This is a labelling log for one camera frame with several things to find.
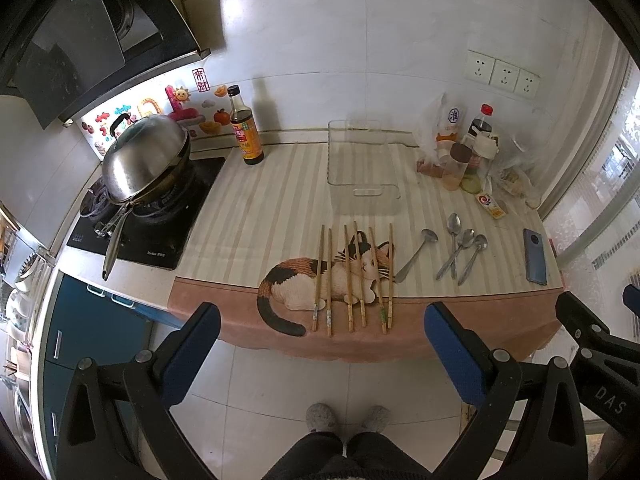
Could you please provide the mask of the blue smartphone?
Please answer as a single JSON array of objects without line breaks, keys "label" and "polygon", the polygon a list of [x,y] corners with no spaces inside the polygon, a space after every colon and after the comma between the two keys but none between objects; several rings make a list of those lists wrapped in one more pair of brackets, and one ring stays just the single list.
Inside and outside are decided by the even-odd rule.
[{"label": "blue smartphone", "polygon": [[530,229],[523,230],[526,280],[538,285],[547,284],[546,256],[542,236]]}]

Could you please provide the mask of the small colourful packet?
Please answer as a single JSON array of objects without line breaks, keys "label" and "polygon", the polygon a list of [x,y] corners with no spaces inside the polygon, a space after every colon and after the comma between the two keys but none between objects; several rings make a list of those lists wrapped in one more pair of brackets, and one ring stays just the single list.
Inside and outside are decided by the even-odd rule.
[{"label": "small colourful packet", "polygon": [[508,212],[488,193],[478,193],[476,196],[477,203],[486,211],[491,218],[499,220],[504,218]]}]

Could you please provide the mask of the right grey slipper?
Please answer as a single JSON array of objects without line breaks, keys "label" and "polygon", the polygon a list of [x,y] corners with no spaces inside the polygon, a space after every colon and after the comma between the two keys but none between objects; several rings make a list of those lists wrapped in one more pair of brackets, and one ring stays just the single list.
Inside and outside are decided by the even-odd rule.
[{"label": "right grey slipper", "polygon": [[388,426],[390,420],[390,410],[382,405],[375,405],[367,411],[363,421],[360,424],[360,432],[373,432],[374,434],[382,434]]}]

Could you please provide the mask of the person's dark trousers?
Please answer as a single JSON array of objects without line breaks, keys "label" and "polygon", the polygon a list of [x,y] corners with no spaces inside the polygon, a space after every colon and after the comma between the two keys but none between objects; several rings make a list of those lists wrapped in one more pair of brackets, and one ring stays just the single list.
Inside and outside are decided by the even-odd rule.
[{"label": "person's dark trousers", "polygon": [[299,439],[264,479],[429,479],[431,473],[388,437],[360,432],[346,444],[333,432]]}]

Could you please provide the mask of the round bowl steel ladle spoon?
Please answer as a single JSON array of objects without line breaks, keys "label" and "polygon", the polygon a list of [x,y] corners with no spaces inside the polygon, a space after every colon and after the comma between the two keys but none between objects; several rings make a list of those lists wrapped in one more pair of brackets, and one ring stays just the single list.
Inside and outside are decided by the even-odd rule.
[{"label": "round bowl steel ladle spoon", "polygon": [[418,248],[416,248],[416,251],[413,253],[411,258],[406,262],[406,264],[399,271],[396,272],[396,274],[394,275],[394,282],[395,283],[402,283],[403,281],[405,281],[405,279],[406,279],[407,275],[409,274],[410,270],[412,269],[412,267],[416,263],[416,260],[418,260],[422,250],[428,244],[436,243],[437,241],[438,241],[438,235],[433,230],[431,230],[431,229],[422,229],[421,230],[421,244],[420,244],[420,246]]}]

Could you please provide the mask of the clear plastic bag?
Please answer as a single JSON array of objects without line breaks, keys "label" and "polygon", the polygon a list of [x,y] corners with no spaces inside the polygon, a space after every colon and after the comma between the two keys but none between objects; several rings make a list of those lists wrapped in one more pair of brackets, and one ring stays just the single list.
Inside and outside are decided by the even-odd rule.
[{"label": "clear plastic bag", "polygon": [[488,191],[497,200],[516,200],[537,210],[542,204],[542,184],[547,167],[546,147],[536,136],[530,120],[501,115],[489,119],[498,153],[488,174]]}]

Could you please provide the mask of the black gas stove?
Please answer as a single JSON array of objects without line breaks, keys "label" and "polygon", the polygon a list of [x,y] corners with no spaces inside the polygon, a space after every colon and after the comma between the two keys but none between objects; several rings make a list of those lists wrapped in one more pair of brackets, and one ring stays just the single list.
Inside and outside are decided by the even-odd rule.
[{"label": "black gas stove", "polygon": [[[191,160],[174,190],[154,203],[134,208],[122,229],[117,258],[174,270],[222,166],[222,157]],[[98,229],[117,211],[107,199],[103,180],[98,179],[82,199],[80,218],[66,245],[105,255],[110,238],[99,236]]]}]

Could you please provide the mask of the brown lid spice jar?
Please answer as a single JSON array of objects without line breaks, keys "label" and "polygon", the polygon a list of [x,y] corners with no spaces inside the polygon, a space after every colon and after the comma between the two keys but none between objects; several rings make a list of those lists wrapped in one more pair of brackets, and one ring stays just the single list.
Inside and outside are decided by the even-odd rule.
[{"label": "brown lid spice jar", "polygon": [[467,145],[459,142],[452,144],[449,158],[442,170],[442,186],[447,191],[454,191],[459,187],[471,157],[472,150]]}]

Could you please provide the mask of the white seasoning bag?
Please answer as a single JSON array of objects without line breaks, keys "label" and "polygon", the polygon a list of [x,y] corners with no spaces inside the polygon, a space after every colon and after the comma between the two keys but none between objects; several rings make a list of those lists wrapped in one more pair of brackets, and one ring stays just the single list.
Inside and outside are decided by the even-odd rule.
[{"label": "white seasoning bag", "polygon": [[442,92],[421,113],[413,137],[420,150],[419,174],[439,178],[450,151],[460,136],[466,107],[456,97]]}]

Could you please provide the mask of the clear plastic organizer bin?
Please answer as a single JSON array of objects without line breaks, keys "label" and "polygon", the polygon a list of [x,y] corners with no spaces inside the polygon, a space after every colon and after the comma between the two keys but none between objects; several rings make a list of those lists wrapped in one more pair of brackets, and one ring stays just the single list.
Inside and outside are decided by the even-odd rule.
[{"label": "clear plastic organizer bin", "polygon": [[391,216],[400,191],[390,144],[373,119],[337,119],[328,125],[331,206],[338,216]]}]

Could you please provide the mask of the black range hood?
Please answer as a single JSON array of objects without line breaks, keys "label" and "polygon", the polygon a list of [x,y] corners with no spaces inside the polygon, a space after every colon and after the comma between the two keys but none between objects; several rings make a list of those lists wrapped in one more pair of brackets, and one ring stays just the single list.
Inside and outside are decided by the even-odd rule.
[{"label": "black range hood", "polygon": [[1,92],[42,128],[208,54],[182,0],[1,0]]}]

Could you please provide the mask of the right white wall socket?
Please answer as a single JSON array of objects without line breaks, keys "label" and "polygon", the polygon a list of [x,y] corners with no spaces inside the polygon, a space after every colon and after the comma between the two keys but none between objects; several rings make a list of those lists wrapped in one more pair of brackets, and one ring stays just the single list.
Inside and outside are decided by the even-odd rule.
[{"label": "right white wall socket", "polygon": [[520,70],[514,87],[514,93],[525,99],[533,99],[538,91],[540,77],[528,70]]}]

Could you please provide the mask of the white wall socket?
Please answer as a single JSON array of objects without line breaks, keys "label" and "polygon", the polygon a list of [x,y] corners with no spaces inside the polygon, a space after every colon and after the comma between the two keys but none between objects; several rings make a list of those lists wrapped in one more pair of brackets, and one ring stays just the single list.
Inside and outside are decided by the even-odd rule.
[{"label": "white wall socket", "polygon": [[514,87],[514,93],[525,99],[533,99],[538,91],[540,77],[528,70],[520,70]]},{"label": "white wall socket", "polygon": [[491,87],[513,92],[518,82],[521,69],[518,66],[504,62],[503,60],[495,60],[494,70],[492,71],[489,84]]},{"label": "white wall socket", "polygon": [[469,50],[466,54],[463,76],[480,84],[489,84],[496,59],[489,55]]}]

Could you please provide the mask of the middle white wall socket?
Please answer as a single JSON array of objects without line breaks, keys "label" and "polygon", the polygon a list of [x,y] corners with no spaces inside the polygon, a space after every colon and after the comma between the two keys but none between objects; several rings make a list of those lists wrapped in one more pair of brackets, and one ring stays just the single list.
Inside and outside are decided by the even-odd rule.
[{"label": "middle white wall socket", "polygon": [[521,69],[518,66],[504,62],[503,60],[495,60],[494,70],[492,71],[489,84],[491,87],[513,92],[518,82]]}]

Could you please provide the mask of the left white wall socket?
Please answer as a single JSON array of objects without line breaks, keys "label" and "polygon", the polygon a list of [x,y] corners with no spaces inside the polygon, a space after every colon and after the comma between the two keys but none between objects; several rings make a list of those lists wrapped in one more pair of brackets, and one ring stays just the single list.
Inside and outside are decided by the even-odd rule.
[{"label": "left white wall socket", "polygon": [[463,76],[480,84],[489,84],[496,59],[489,55],[469,50],[466,54]]}]

